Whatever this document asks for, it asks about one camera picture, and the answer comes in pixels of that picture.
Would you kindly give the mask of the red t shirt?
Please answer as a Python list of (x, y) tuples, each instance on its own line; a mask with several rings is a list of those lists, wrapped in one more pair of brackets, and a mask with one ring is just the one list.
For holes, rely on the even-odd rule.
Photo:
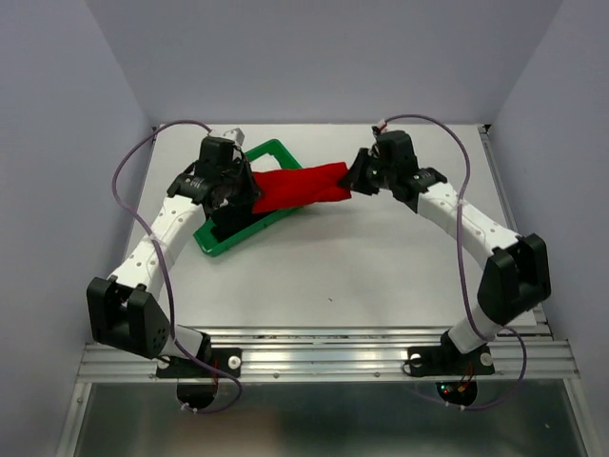
[(253, 204), (252, 212), (266, 213), (350, 199), (351, 191), (338, 185), (346, 173), (345, 162), (301, 169), (256, 171), (253, 176), (262, 195)]

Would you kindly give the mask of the green plastic tray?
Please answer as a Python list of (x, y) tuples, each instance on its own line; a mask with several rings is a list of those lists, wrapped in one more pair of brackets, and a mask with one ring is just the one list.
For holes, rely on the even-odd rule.
[[(265, 159), (272, 158), (277, 163), (277, 167), (279, 169), (302, 168), (297, 159), (278, 139), (268, 140), (261, 145), (250, 149), (246, 152), (246, 157), (252, 166), (260, 166)], [(213, 234), (211, 233), (211, 229), (214, 227), (214, 224), (211, 221), (211, 218), (209, 218), (194, 233), (194, 239), (204, 254), (210, 257), (217, 257), (229, 249), (234, 248), (248, 238), (254, 236), (255, 234), (261, 232), (262, 230), (269, 228), (282, 219), (285, 219), (296, 210), (298, 210), (298, 208), (280, 209), (269, 212), (265, 218), (242, 230), (238, 234), (228, 238), (224, 242), (218, 242), (214, 238)]]

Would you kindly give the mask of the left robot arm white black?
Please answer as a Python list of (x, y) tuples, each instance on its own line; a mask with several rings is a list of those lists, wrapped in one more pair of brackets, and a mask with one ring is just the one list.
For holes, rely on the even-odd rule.
[(205, 373), (211, 366), (210, 338), (178, 325), (168, 273), (212, 212), (248, 207), (259, 195), (243, 153), (224, 164), (199, 159), (178, 174), (134, 250), (109, 277), (89, 283), (94, 341), (148, 359), (179, 358), (189, 374)]

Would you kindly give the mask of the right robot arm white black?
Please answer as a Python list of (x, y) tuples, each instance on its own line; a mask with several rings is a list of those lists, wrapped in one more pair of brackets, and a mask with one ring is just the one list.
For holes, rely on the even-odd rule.
[(339, 186), (365, 195), (390, 190), (396, 200), (456, 241), (459, 264), (467, 252), (480, 266), (476, 302), (465, 304), (465, 317), (448, 330), (449, 342), (438, 348), (441, 366), (459, 371), (471, 362), (473, 350), (550, 296), (547, 246), (535, 233), (522, 236), (493, 221), (461, 198), (435, 169), (415, 165), (412, 154), (400, 163), (363, 148)]

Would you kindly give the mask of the black rolled t shirt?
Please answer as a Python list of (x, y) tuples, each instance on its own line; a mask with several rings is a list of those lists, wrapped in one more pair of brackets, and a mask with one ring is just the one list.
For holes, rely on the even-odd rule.
[(255, 213), (252, 205), (227, 205), (216, 209), (211, 214), (210, 218), (214, 224), (211, 233), (218, 242), (224, 242), (228, 238), (265, 218), (267, 215), (268, 212)]

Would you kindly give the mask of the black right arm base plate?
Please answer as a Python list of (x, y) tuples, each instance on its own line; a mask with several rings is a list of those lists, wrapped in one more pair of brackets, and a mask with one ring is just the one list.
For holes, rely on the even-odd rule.
[(470, 374), (492, 375), (495, 373), (495, 367), (487, 345), (467, 354), (443, 346), (417, 346), (407, 349), (403, 371), (415, 378), (448, 378)]

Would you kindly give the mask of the aluminium frame rails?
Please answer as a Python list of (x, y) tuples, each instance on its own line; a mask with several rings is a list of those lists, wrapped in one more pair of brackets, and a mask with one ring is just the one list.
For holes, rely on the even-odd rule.
[[(204, 132), (153, 145), (138, 211), (155, 220)], [(227, 252), (187, 242), (170, 283), (180, 325), (243, 352), (209, 414), (140, 356), (85, 347), (62, 456), (600, 456), (569, 344), (541, 310), (490, 348), (472, 412), (446, 407), (406, 351), (464, 315), (455, 241), (388, 191), (299, 209)]]

